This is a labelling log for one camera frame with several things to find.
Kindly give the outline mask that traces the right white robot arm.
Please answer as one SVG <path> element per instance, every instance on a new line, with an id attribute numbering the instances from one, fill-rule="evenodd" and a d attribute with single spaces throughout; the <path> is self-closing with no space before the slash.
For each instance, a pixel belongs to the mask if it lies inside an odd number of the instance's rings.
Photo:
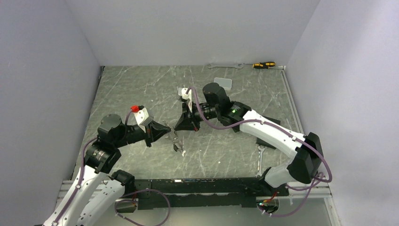
<path id="1" fill-rule="evenodd" d="M 182 115 L 177 121 L 175 131 L 198 131 L 201 122 L 217 129 L 210 123 L 217 119 L 220 130 L 232 129 L 257 137 L 285 154 L 289 160 L 277 167 L 266 169 L 261 174 L 259 189 L 264 195 L 271 195 L 280 185 L 289 182 L 310 184 L 313 180 L 321 180 L 317 171 L 324 156 L 319 137 L 314 133 L 308 135 L 294 132 L 263 117 L 250 106 L 232 101 L 226 91 L 218 83 L 212 82 L 202 89 L 206 99 L 198 103 L 195 88 L 179 88 L 178 95 L 182 101 Z"/>

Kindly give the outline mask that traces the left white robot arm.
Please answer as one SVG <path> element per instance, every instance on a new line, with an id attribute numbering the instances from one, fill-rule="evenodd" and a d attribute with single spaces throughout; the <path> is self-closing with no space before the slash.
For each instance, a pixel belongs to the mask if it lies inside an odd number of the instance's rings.
<path id="1" fill-rule="evenodd" d="M 102 118 L 97 137 L 84 146 L 80 170 L 45 226 L 88 226 L 93 224 L 118 198 L 138 193 L 135 177 L 118 170 L 111 173 L 121 157 L 119 148 L 145 141 L 147 147 L 171 131 L 143 110 L 134 114 L 135 125 L 128 125 L 117 114 Z"/>

